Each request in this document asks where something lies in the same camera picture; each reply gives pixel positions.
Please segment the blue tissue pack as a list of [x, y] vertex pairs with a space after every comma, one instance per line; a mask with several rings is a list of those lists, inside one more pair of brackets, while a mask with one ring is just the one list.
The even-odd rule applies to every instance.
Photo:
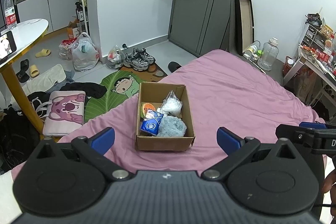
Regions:
[[159, 125], [164, 115], [155, 110], [148, 109], [143, 118], [140, 130], [153, 136], [157, 136]]

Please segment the grey fluffy plush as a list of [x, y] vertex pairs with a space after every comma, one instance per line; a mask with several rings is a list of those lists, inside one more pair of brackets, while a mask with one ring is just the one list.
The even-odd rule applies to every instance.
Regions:
[[184, 137], [187, 130], [187, 126], [178, 117], [165, 116], [162, 118], [159, 125], [159, 132], [157, 137], [163, 138], [179, 138]]

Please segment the clear bag white stuffing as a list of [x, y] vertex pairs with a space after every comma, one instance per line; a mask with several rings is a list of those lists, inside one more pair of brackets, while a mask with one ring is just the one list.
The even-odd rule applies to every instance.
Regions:
[[163, 100], [161, 111], [163, 114], [179, 116], [182, 110], [183, 103], [178, 99], [175, 93], [171, 90], [167, 97]]

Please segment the pink bear cushion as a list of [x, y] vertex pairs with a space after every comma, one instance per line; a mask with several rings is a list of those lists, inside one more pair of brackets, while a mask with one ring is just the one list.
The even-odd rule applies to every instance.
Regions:
[[84, 91], [54, 91], [46, 104], [44, 136], [66, 136], [84, 123]]

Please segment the burger plush toy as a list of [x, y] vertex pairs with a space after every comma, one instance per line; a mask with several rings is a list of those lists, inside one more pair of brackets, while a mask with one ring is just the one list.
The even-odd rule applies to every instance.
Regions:
[[143, 103], [143, 104], [141, 105], [141, 112], [140, 112], [142, 118], [145, 118], [146, 113], [147, 113], [148, 110], [153, 110], [153, 111], [155, 111], [156, 108], [155, 108], [154, 105], [152, 105], [151, 103], [147, 103], [147, 102], [146, 102], [146, 103]]

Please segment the green cartoon floor mat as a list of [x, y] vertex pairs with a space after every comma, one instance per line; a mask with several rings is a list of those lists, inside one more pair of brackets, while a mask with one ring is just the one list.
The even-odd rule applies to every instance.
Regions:
[[106, 93], [99, 99], [91, 97], [84, 110], [84, 122], [96, 118], [116, 108], [128, 98], [139, 92], [142, 82], [155, 82], [167, 76], [157, 64], [152, 64], [146, 71], [135, 71], [122, 67], [102, 79], [100, 85], [106, 87]]

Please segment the black tote bag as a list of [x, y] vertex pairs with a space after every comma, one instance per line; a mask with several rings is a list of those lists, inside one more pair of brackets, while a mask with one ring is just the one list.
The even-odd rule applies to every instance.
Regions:
[[33, 92], [27, 97], [40, 118], [46, 118], [51, 107], [50, 93]]

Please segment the cardboard box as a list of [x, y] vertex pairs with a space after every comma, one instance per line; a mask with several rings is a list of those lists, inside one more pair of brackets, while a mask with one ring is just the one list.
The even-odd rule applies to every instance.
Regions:
[[186, 86], [141, 83], [135, 129], [140, 151], [188, 150], [195, 134]]

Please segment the clear plastic jug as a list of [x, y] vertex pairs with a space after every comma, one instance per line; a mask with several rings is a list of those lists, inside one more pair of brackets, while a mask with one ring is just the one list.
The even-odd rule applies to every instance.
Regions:
[[257, 61], [258, 66], [265, 71], [271, 71], [278, 53], [278, 39], [271, 38], [262, 48], [261, 56]]

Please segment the yellow slipper near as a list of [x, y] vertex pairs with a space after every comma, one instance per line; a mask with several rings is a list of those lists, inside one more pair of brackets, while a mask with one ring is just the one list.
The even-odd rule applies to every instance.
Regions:
[[31, 65], [30, 66], [30, 77], [31, 78], [35, 78], [38, 75], [39, 75], [39, 69], [38, 69], [38, 67], [35, 64]]

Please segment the black slipper by bed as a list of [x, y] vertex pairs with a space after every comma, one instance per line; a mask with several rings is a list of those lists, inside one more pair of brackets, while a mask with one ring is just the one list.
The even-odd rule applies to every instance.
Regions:
[[174, 73], [175, 71], [177, 71], [179, 68], [181, 68], [182, 66], [179, 64], [179, 63], [177, 63], [177, 62], [175, 62], [175, 61], [171, 61], [171, 62], [169, 62], [169, 64], [168, 64], [168, 69], [169, 69], [169, 71], [171, 72], [171, 73]]

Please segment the grey sneaker right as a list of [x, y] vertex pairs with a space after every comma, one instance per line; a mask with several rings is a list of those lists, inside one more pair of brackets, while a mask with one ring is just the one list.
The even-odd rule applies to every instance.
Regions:
[[140, 59], [142, 61], [146, 61], [149, 65], [152, 65], [155, 63], [155, 58], [149, 53], [147, 53], [145, 48], [141, 48], [141, 49], [134, 48], [133, 54], [135, 58]]

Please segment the leaning framed board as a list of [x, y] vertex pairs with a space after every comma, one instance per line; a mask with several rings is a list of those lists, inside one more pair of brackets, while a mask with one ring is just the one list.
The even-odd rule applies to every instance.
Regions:
[[254, 16], [251, 0], [231, 0], [229, 52], [242, 56], [254, 42]]

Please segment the black spray bottle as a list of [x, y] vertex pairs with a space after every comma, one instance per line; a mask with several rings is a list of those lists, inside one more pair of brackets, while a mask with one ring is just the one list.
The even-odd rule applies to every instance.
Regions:
[[83, 5], [80, 2], [76, 2], [76, 16], [79, 22], [84, 21], [84, 12], [83, 12]]

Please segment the white cabinet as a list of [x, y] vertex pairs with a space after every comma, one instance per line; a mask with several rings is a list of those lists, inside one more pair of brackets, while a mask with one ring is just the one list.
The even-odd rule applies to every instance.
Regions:
[[48, 32], [68, 26], [76, 18], [75, 3], [78, 0], [20, 0], [17, 3], [21, 22], [30, 19], [45, 19], [49, 23]]

